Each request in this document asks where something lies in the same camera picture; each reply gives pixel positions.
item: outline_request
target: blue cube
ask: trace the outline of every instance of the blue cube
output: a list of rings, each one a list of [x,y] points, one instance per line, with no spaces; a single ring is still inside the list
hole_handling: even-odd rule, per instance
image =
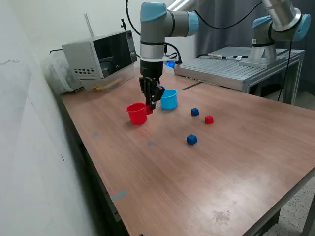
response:
[[[188,137],[187,137],[187,143],[189,145],[194,145],[195,143],[197,143],[197,137],[194,136],[193,134],[190,134]]]
[[[192,115],[193,117],[199,115],[199,110],[198,110],[197,108],[192,108],[192,110],[191,110],[191,115]]]

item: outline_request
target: robotic arm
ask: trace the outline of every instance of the robotic arm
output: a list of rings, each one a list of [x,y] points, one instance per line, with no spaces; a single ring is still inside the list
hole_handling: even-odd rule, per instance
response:
[[[166,37],[187,37],[199,29],[195,10],[204,0],[176,0],[168,8],[164,3],[145,2],[141,6],[141,62],[139,78],[141,91],[146,97],[147,113],[152,113],[162,98],[160,86],[163,72]],[[277,58],[275,41],[299,41],[307,34],[311,16],[301,14],[291,0],[262,0],[269,16],[253,23],[250,62],[269,63]]]
[[[253,22],[249,61],[269,64],[277,59],[275,41],[300,41],[307,34],[311,16],[294,8],[291,0],[263,0],[269,15]]]
[[[141,91],[146,97],[148,114],[156,108],[165,91],[160,85],[163,73],[164,44],[166,37],[187,37],[199,29],[194,10],[196,0],[177,0],[168,9],[164,3],[145,2],[141,6],[141,61],[139,78]]]

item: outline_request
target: gray curtain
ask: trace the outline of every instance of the gray curtain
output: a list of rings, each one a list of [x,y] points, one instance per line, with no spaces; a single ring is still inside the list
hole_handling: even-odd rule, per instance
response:
[[[200,6],[199,13],[216,27],[229,26],[243,18],[261,0],[207,0]],[[300,88],[315,94],[315,63],[312,62],[315,49],[315,1],[293,0],[294,7],[312,16],[312,24],[306,38],[294,42],[293,49],[305,49]],[[226,46],[250,47],[252,44],[252,22],[267,15],[261,4],[240,24],[229,29],[211,29],[201,23],[197,37],[197,53],[209,53]],[[288,43],[277,43],[277,48],[288,48]]]

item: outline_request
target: small block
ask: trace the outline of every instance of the small block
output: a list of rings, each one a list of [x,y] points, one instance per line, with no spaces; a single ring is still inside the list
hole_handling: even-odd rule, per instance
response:
[[[198,110],[197,108],[192,108],[192,110],[191,110],[191,115],[192,115],[193,117],[199,115],[199,110]]]
[[[212,124],[214,122],[214,119],[212,116],[206,116],[205,117],[205,123],[206,124]]]
[[[187,143],[189,145],[194,145],[195,143],[197,143],[197,137],[194,136],[193,134],[190,134],[188,137],[187,137]]]

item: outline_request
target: plastic cup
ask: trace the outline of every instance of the plastic cup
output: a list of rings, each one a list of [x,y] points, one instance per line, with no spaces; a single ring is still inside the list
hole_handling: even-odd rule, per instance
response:
[[[146,105],[141,102],[131,104],[126,108],[132,124],[143,124],[147,120]]]
[[[177,108],[177,90],[167,89],[161,98],[162,109],[174,110]]]

